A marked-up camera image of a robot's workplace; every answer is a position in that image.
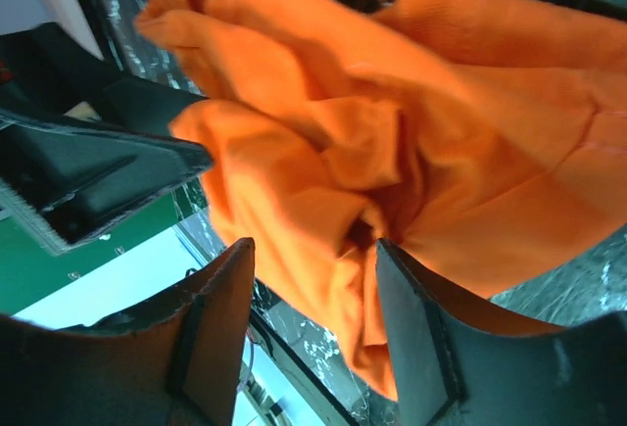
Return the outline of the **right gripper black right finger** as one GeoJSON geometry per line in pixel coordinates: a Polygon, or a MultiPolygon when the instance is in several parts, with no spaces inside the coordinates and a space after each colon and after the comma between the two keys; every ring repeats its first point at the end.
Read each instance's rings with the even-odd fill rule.
{"type": "Polygon", "coordinates": [[[563,327],[501,308],[390,240],[376,278],[406,425],[622,425],[626,315],[563,327]]]}

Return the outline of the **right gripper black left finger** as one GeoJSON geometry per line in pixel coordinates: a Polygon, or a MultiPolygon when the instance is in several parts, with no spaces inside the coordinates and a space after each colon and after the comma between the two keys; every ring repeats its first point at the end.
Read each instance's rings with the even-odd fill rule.
{"type": "Polygon", "coordinates": [[[251,311],[255,244],[92,326],[1,319],[5,425],[227,425],[251,311]]]}

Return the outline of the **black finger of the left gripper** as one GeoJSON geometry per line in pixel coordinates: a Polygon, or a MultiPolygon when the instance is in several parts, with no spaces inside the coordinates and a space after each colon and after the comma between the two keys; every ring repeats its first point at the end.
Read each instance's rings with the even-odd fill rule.
{"type": "Polygon", "coordinates": [[[97,59],[55,23],[3,34],[1,61],[37,106],[64,114],[85,102],[101,121],[134,132],[168,135],[169,124],[203,99],[97,59]]]}
{"type": "Polygon", "coordinates": [[[97,240],[212,164],[196,143],[1,110],[1,207],[53,255],[97,240]]]}

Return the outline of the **orange t shirt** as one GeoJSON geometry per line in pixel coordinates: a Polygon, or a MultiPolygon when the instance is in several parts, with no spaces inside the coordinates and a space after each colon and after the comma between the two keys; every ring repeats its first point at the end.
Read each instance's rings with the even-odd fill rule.
{"type": "Polygon", "coordinates": [[[172,134],[214,157],[219,238],[397,395],[387,238],[488,298],[626,221],[626,24],[538,0],[149,0],[135,21],[203,91],[172,134]]]}

